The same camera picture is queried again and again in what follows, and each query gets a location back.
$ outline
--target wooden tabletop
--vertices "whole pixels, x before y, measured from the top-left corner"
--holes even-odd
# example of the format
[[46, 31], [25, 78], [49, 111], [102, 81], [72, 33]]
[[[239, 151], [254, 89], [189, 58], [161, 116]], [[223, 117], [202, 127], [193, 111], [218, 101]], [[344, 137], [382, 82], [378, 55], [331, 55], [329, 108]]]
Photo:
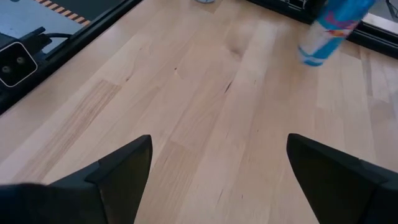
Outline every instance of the wooden tabletop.
[[398, 63], [243, 0], [143, 0], [0, 117], [0, 183], [51, 183], [142, 134], [136, 223], [316, 223], [290, 168], [299, 133], [398, 171]]

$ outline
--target black metal frame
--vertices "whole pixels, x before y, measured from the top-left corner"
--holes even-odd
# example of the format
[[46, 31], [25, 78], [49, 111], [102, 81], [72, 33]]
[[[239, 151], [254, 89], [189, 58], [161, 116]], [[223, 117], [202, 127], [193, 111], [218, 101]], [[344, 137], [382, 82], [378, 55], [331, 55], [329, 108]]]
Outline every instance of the black metal frame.
[[[248, 1], [306, 24], [311, 24], [315, 20], [311, 10], [281, 0]], [[347, 39], [379, 53], [398, 58], [398, 34], [388, 30], [361, 22]]]
[[97, 36], [111, 27], [125, 13], [130, 11], [142, 0], [125, 0], [112, 9], [107, 10], [93, 20], [88, 26], [73, 34], [70, 39], [64, 41], [58, 47], [49, 52], [45, 60], [40, 63], [39, 69], [21, 84], [7, 91], [0, 92], [0, 114], [8, 110], [26, 94], [41, 84], [53, 72], [71, 59], [81, 49], [86, 47]]

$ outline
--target orange and black warning stripe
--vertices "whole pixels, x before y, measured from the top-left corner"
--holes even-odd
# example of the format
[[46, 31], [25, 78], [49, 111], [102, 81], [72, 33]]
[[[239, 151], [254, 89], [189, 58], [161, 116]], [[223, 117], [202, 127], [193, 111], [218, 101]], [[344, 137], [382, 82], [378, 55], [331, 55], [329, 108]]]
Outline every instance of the orange and black warning stripe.
[[87, 26], [90, 21], [88, 19], [85, 19], [83, 16], [79, 16], [76, 13], [71, 12], [68, 9], [65, 9], [62, 6], [59, 6], [58, 4], [50, 1], [50, 0], [35, 0], [38, 3], [40, 3], [42, 6], [45, 6], [53, 11], [55, 11], [56, 13], [59, 13], [83, 26]]

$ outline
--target wood grain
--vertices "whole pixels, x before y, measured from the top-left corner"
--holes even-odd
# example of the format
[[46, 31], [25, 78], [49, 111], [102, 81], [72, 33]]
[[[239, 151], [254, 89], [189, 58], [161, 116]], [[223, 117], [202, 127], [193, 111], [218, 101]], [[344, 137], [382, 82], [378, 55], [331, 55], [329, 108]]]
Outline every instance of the wood grain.
[[317, 223], [287, 135], [398, 171], [398, 63], [345, 42], [306, 67], [307, 30], [243, 0], [142, 1], [0, 117], [0, 183], [49, 184], [151, 134], [136, 223]]

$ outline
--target spray can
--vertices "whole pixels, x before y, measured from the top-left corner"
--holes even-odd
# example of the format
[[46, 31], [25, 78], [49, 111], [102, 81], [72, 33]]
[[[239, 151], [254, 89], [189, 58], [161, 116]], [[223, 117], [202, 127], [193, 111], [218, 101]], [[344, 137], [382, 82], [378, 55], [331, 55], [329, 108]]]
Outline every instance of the spray can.
[[303, 63], [322, 65], [358, 23], [376, 0], [329, 0], [321, 9], [300, 42], [298, 53]]

